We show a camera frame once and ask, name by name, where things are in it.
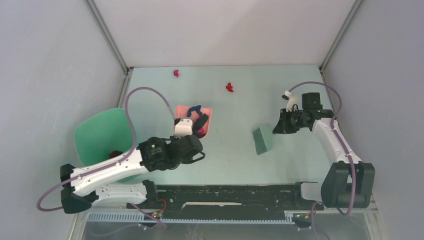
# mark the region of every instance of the white table surface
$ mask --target white table surface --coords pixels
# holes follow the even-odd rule
[[[173,71],[179,70],[179,77]],[[143,174],[156,184],[238,185],[291,184],[324,180],[330,163],[318,139],[307,128],[295,134],[274,135],[271,151],[257,155],[253,130],[271,129],[287,101],[284,91],[305,81],[322,82],[315,65],[138,67],[133,70],[128,92],[151,87],[161,92],[173,109],[177,105],[202,105],[212,109],[208,136],[201,139],[206,158],[175,170]],[[228,92],[231,82],[234,92]],[[309,84],[296,95],[319,92],[321,104],[331,109],[324,87]],[[139,91],[129,101],[129,114],[137,141],[173,134],[174,121],[162,99]]]

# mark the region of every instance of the wall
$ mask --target wall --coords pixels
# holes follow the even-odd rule
[[[325,71],[390,239],[423,239],[424,1],[366,0]]]
[[[97,0],[131,67],[319,65],[355,0]]]
[[[2,239],[65,239],[72,215],[40,212],[59,167],[80,165],[75,127],[114,106],[123,73],[82,0],[0,2]],[[43,206],[60,205],[54,191]]]

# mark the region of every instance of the pink container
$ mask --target pink container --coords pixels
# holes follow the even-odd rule
[[[189,119],[193,120],[193,122],[195,122],[200,116],[195,111],[192,111],[191,117],[187,117],[187,112],[189,111],[190,108],[191,108],[191,106],[180,106],[180,105],[176,106],[176,111],[175,111],[176,117],[179,118],[179,119],[189,118]],[[209,132],[209,125],[210,125],[211,117],[212,117],[212,109],[202,107],[200,109],[200,111],[203,114],[208,115],[208,117],[209,117],[209,119],[207,120],[207,122],[203,126],[204,137],[202,137],[202,138],[205,138],[208,135],[208,132]]]

